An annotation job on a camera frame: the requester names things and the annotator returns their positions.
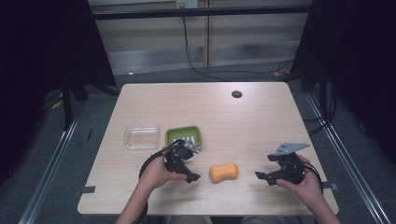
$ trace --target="hand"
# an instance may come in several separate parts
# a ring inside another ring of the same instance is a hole
[[[143,172],[139,179],[138,185],[144,186],[145,189],[153,191],[162,187],[169,180],[186,180],[187,176],[183,174],[171,173],[165,168],[164,156],[154,159]]]
[[[299,159],[309,166],[307,158],[298,155]],[[286,180],[278,179],[276,183],[285,189],[295,193],[297,197],[311,210],[313,207],[326,202],[321,191],[318,179],[312,171],[305,169],[305,178],[299,185],[294,185]]]

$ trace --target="gray floor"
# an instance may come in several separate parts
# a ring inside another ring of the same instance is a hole
[[[262,74],[244,72],[221,72],[210,76],[221,77],[228,81],[278,81],[279,77],[265,71],[276,70],[278,63],[254,63],[245,65],[201,68],[201,71],[255,71]],[[120,90],[125,83],[156,82],[209,82],[220,81],[213,77],[198,75],[190,69],[138,74],[133,76],[116,76]],[[300,81],[289,83],[291,92],[303,119],[316,117],[306,92],[300,88]],[[81,108],[76,129],[64,152],[55,177],[49,183],[45,200],[39,205],[39,212],[34,217],[35,223],[112,223],[114,216],[83,216],[78,213],[79,197],[73,197],[76,190],[85,186],[97,150],[102,141],[107,123],[117,97],[109,96],[96,89],[87,87],[91,93],[86,102],[74,101],[75,111]],[[332,121],[353,161],[356,163],[370,189],[379,200],[390,220],[396,220],[396,165],[391,163],[380,151],[377,142],[359,128],[359,121],[342,99]],[[45,173],[55,148],[63,134],[64,112],[62,106],[57,110],[44,111],[42,120],[26,154],[21,158],[13,176],[0,188],[0,223],[17,223],[42,175]],[[319,126],[318,122],[306,125],[308,131]],[[326,176],[336,183],[339,190],[334,196],[339,204],[337,216],[343,223],[377,223],[361,197],[359,189],[351,180],[345,165],[334,150],[325,132],[320,131],[311,136],[312,143]],[[215,223],[236,223],[238,217],[214,217]],[[302,217],[303,223],[314,223],[312,217]],[[287,217],[288,223],[299,223],[296,217]]]

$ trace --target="wooden table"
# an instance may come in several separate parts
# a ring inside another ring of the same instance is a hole
[[[241,98],[232,97],[241,91]],[[160,125],[160,144],[155,149],[131,150],[122,143],[131,123]],[[171,181],[154,190],[148,200],[149,215],[193,216],[296,216],[309,215],[289,191],[268,186],[255,171],[279,169],[267,155],[281,143],[309,143],[298,153],[307,157],[326,180],[300,113],[285,83],[172,83],[128,84],[108,123],[86,187],[94,193],[81,196],[81,214],[120,214],[137,184],[139,169],[165,146],[165,131],[196,125],[203,143],[201,152],[186,165],[202,177],[188,184]],[[213,184],[212,165],[233,161],[236,180]],[[338,206],[329,189],[324,195],[332,210]]]

